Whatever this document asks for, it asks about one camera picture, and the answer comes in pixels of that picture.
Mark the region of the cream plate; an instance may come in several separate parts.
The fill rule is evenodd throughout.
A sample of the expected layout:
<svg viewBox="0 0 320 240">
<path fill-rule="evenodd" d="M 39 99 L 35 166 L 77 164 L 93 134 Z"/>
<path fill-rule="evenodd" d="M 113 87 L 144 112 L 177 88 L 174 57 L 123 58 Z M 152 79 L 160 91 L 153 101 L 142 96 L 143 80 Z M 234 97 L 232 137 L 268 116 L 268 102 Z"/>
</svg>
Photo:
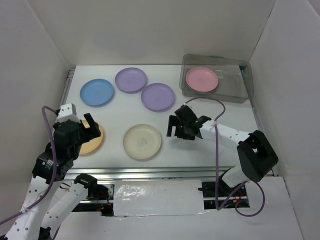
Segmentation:
<svg viewBox="0 0 320 240">
<path fill-rule="evenodd" d="M 162 136 L 152 125 L 137 124 L 126 131 L 122 144 L 125 153 L 131 158 L 147 160 L 160 150 Z"/>
</svg>

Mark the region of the pink plate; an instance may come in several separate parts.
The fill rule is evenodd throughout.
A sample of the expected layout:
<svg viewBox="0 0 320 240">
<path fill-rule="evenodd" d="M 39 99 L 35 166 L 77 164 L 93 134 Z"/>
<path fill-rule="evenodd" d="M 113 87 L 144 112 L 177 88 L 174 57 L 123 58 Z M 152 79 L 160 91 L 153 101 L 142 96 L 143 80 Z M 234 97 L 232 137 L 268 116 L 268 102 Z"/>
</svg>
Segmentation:
<svg viewBox="0 0 320 240">
<path fill-rule="evenodd" d="M 187 86 L 196 92 L 209 93 L 216 89 L 219 78 L 216 73 L 206 67 L 195 67 L 185 76 Z"/>
</svg>

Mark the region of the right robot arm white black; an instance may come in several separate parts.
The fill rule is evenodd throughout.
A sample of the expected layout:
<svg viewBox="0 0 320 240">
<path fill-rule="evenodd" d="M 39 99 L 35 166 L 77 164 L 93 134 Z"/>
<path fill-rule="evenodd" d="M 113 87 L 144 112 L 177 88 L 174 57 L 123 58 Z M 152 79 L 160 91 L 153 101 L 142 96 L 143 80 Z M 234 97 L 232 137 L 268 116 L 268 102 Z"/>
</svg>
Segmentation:
<svg viewBox="0 0 320 240">
<path fill-rule="evenodd" d="M 215 160 L 215 167 L 219 164 L 219 146 L 236 151 L 238 164 L 222 174 L 215 174 L 218 180 L 214 185 L 218 193 L 229 196 L 243 182 L 260 182 L 279 162 L 279 158 L 262 131 L 247 132 L 228 127 L 218 122 L 221 116 L 198 117 L 184 104 L 168 117 L 166 135 L 187 141 L 212 141 L 213 146 L 197 145 L 191 159 Z"/>
</svg>

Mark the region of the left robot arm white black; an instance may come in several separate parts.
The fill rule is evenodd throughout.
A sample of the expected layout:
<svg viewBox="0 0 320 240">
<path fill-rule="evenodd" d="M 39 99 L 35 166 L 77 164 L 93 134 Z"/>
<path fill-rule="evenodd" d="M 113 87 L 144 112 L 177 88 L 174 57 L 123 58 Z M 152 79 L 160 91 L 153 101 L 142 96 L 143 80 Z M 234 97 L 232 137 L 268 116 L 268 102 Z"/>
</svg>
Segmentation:
<svg viewBox="0 0 320 240">
<path fill-rule="evenodd" d="M 62 199 L 49 207 L 67 171 L 79 157 L 82 144 L 101 136 L 91 114 L 84 114 L 84 118 L 89 127 L 85 127 L 82 120 L 70 117 L 49 127 L 49 143 L 36 159 L 21 210 L 1 221 L 4 224 L 14 220 L 10 230 L 0 237 L 2 240 L 53 240 L 62 222 L 82 199 L 97 197 L 97 179 L 81 173 Z"/>
</svg>

